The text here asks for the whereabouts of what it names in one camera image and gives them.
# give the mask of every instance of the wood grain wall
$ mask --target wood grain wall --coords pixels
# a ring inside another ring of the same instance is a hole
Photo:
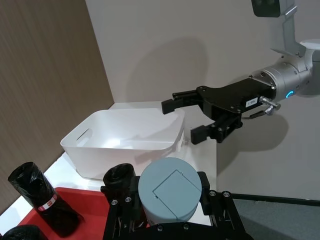
[[[113,103],[85,0],[1,0],[0,213],[18,197],[16,167],[46,170],[60,140]]]

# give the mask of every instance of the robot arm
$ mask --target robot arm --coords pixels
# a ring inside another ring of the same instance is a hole
[[[266,105],[266,109],[250,117],[272,115],[280,109],[278,101],[295,95],[314,81],[313,55],[320,50],[320,40],[295,40],[293,0],[252,0],[253,11],[258,17],[280,19],[272,29],[280,59],[273,65],[253,72],[248,78],[221,87],[200,86],[196,90],[174,93],[173,99],[162,102],[162,112],[167,114],[177,108],[198,105],[202,112],[215,122],[191,130],[191,142],[198,144],[210,137],[218,143],[242,127],[242,114]]]

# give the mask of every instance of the black trash bag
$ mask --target black trash bag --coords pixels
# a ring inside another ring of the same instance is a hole
[[[7,231],[1,240],[48,240],[35,225],[21,225]]]
[[[59,237],[67,237],[77,229],[81,215],[59,196],[36,164],[22,164],[8,181]]]

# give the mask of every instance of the gray carpet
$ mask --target gray carpet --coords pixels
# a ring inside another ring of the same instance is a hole
[[[320,207],[234,200],[254,240],[320,240]]]

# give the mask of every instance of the white storage bin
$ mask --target white storage bin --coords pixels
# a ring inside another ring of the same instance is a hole
[[[101,110],[60,144],[82,177],[103,179],[121,163],[132,164],[140,175],[151,161],[174,153],[182,144],[184,119],[179,109],[166,115],[157,108]]]

